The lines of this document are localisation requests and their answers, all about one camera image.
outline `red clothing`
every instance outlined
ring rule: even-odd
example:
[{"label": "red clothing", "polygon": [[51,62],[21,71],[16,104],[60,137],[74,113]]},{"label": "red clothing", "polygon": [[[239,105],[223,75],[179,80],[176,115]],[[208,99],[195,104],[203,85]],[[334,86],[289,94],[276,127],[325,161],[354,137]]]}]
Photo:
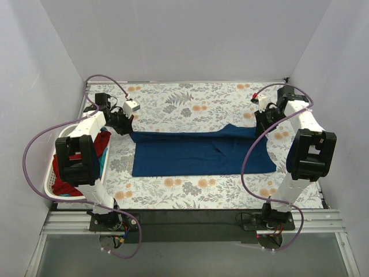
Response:
[{"label": "red clothing", "polygon": [[[109,131],[103,131],[96,136],[93,142],[93,145],[95,146],[95,150],[96,150],[96,154],[98,158],[101,157],[102,154],[104,153],[104,150],[109,143],[110,135],[111,133]],[[76,155],[69,157],[69,159],[71,160],[80,159],[80,158],[81,158],[81,154],[76,154]],[[79,190],[71,186],[69,183],[64,183],[60,179],[58,159],[57,159],[56,154],[54,155],[54,160],[52,161],[52,169],[54,170],[54,173],[56,176],[55,183],[52,186],[53,194],[55,195],[69,194],[71,196],[82,196],[83,195]]]}]

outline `white wall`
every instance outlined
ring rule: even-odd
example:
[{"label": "white wall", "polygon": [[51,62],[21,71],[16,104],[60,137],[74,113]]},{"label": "white wall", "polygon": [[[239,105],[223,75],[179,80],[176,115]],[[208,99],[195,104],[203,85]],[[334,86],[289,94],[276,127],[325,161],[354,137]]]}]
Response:
[{"label": "white wall", "polygon": [[[76,118],[82,79],[39,0],[5,0],[0,9],[0,275],[24,276],[48,208],[22,173],[27,142]],[[41,188],[55,135],[31,149],[29,172]]]},{"label": "white wall", "polygon": [[369,276],[368,14],[368,1],[332,1],[291,79],[314,98],[319,124],[337,135],[321,185],[341,211],[361,276]]},{"label": "white wall", "polygon": [[292,74],[330,0],[42,0],[82,78],[272,80]]}]

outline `floral pattern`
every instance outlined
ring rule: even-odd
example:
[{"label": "floral pattern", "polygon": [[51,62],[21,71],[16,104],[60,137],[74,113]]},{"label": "floral pattern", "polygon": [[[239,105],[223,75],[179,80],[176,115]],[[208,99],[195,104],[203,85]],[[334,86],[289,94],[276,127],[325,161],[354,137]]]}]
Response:
[{"label": "floral pattern", "polygon": [[[250,99],[267,83],[211,84],[127,84],[124,89],[138,101],[141,109],[134,114],[133,129],[146,132],[211,132],[231,123],[255,126],[257,105]],[[276,102],[278,87],[266,90]],[[92,85],[90,94],[105,92],[124,102],[116,85]],[[135,177],[131,176],[135,144],[130,136],[111,131],[111,149],[105,177],[107,192],[121,208],[132,209],[231,209],[261,208],[263,201],[250,196],[240,175]],[[286,173],[285,158],[294,138],[287,121],[268,134],[268,153],[277,171],[246,174],[250,190],[263,197],[275,193]],[[301,208],[322,208],[317,186],[308,186],[296,201]],[[85,208],[82,204],[58,204],[59,208]]]}]

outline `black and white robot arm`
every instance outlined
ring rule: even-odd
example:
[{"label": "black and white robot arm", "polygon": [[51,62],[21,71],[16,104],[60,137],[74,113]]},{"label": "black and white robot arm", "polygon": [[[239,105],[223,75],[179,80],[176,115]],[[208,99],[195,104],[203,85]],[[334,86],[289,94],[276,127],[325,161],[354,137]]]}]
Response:
[{"label": "black and white robot arm", "polygon": [[[100,163],[93,142],[104,126],[114,128],[121,135],[131,133],[133,112],[140,109],[140,105],[133,100],[127,100],[123,107],[113,112],[110,95],[106,93],[97,93],[95,103],[99,106],[98,112],[89,116],[96,107],[87,107],[84,116],[87,115],[88,118],[81,121],[67,137],[56,140],[59,175],[63,182],[78,189],[88,201],[118,209],[115,199],[107,193],[100,180]],[[81,154],[81,158],[70,159],[75,154]],[[99,206],[95,206],[89,214],[99,224],[111,229],[122,222],[120,215]]]},{"label": "black and white robot arm", "polygon": [[[257,136],[282,118],[308,106],[307,98],[295,95],[294,89],[288,86],[278,90],[277,98],[276,104],[269,103],[265,95],[251,100],[259,103],[259,110],[255,112]],[[286,176],[272,197],[293,204],[307,186],[328,174],[337,138],[317,123],[311,110],[289,121],[296,135],[286,159]],[[272,224],[285,223],[290,211],[290,205],[272,201],[264,204],[262,216]]]}]

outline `blue garment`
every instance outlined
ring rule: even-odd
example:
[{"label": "blue garment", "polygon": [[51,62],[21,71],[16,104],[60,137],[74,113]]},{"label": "blue garment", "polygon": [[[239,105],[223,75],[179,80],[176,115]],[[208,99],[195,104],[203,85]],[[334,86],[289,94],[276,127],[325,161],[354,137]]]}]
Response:
[{"label": "blue garment", "polygon": [[101,176],[103,175],[103,171],[104,171],[104,164],[105,164],[106,152],[108,152],[108,148],[105,148],[103,154],[101,155],[101,157],[99,157],[99,163],[100,163],[100,179],[101,179]]},{"label": "blue garment", "polygon": [[[133,132],[136,143],[132,176],[240,174],[247,151],[257,138],[255,128],[228,124],[208,133]],[[276,170],[264,137],[254,148],[245,173]]]}]

